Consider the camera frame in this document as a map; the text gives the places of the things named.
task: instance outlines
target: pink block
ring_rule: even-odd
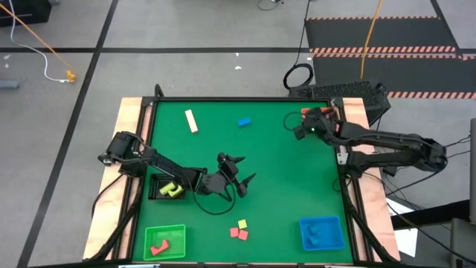
[[[246,240],[248,239],[248,232],[245,230],[240,230],[238,234],[238,238],[241,240]]]
[[[169,241],[163,239],[163,240],[162,240],[162,246],[161,246],[160,248],[157,248],[157,247],[155,247],[155,246],[152,246],[152,247],[150,248],[150,251],[152,252],[152,255],[155,256],[155,255],[157,255],[157,254],[163,252],[164,250],[166,250],[166,249],[168,249],[168,248],[169,248]]]
[[[238,237],[239,235],[239,229],[237,227],[231,228],[230,229],[230,236],[231,237]]]

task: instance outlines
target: red block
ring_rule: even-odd
[[[230,236],[231,237],[238,237],[239,234],[239,229],[237,227],[231,228],[230,229]]]
[[[238,234],[238,238],[241,240],[247,240],[248,239],[248,232],[245,230],[240,230]]]
[[[163,252],[165,249],[169,248],[169,241],[163,239],[162,240],[162,246],[160,248],[156,248],[155,246],[150,247],[150,251],[152,252],[152,255],[157,255],[161,252]]]
[[[302,108],[300,110],[300,113],[303,114],[303,119],[306,117],[306,113],[310,110],[311,108]]]

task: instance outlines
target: orange striped edge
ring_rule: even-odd
[[[380,16],[377,19],[436,19],[437,16]],[[349,16],[349,17],[309,17],[311,20],[348,20],[348,19],[373,19],[372,16]]]
[[[388,92],[388,98],[475,99],[476,92]]]
[[[340,47],[340,48],[311,48],[311,52],[315,53],[361,53],[362,47]],[[448,53],[455,52],[456,48],[451,46],[416,46],[416,47],[368,47],[367,53]]]
[[[313,52],[313,57],[362,57],[362,53],[333,53],[331,50],[325,50],[324,53]],[[460,59],[475,60],[476,57],[466,56],[462,58],[456,54],[367,54],[366,58],[387,58],[387,59]]]

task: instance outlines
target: concrete floor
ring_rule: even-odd
[[[372,16],[377,2],[318,0],[311,3],[309,16]],[[49,23],[32,28],[54,47],[93,48],[110,3],[62,0],[52,10]],[[476,2],[439,3],[459,45],[476,48],[476,18],[470,11],[476,10]],[[286,1],[269,12],[258,10],[255,0],[120,0],[105,47],[297,47],[305,7],[304,0]],[[428,0],[385,0],[380,13],[434,14]],[[9,31],[0,28],[0,48],[13,47]],[[39,46],[22,28],[17,28],[16,40]],[[0,91],[0,202],[4,204],[0,259],[4,267],[18,263],[91,59],[86,53],[63,56],[78,72],[75,84],[46,80],[38,54],[0,53],[0,77],[24,79],[18,91]],[[301,55],[300,61],[306,62],[308,56]],[[151,95],[155,83],[168,96],[285,96],[282,77],[295,57],[288,53],[101,54],[29,265],[81,260],[91,204],[103,172],[96,156],[112,136],[122,97]],[[48,58],[48,73],[63,77],[65,68],[52,55]],[[293,74],[290,84],[305,75]],[[443,144],[466,136],[469,119],[476,116],[473,100],[390,102],[393,108],[383,117],[381,130],[419,133]],[[467,145],[453,147],[450,153],[467,150]],[[423,207],[467,198],[468,160],[467,154],[454,157],[440,175],[404,190],[406,197]],[[408,168],[392,182],[406,185],[424,175]],[[427,252],[420,254],[426,259],[426,248],[431,247],[419,246],[417,258],[419,252]],[[417,263],[425,264],[421,258]]]

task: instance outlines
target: green table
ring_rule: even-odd
[[[150,168],[144,185],[141,211],[132,250],[133,261],[143,261],[145,229],[151,226],[185,224],[187,254],[169,261],[263,262],[263,263],[352,263],[349,232],[340,192],[332,189],[338,177],[335,151],[316,137],[297,141],[285,130],[283,118],[305,107],[325,107],[326,102],[304,101],[167,101],[157,105],[151,146],[185,167],[217,170],[220,152],[245,156],[239,163],[239,180],[257,173],[232,211],[211,216],[193,202],[148,200]],[[192,109],[199,132],[192,134],[184,111]],[[251,124],[238,127],[238,120]],[[300,123],[299,115],[286,121]],[[226,209],[230,203],[210,196],[197,196],[210,211]],[[307,252],[303,250],[299,219],[338,216],[345,249]],[[247,241],[230,237],[229,229],[246,219]]]

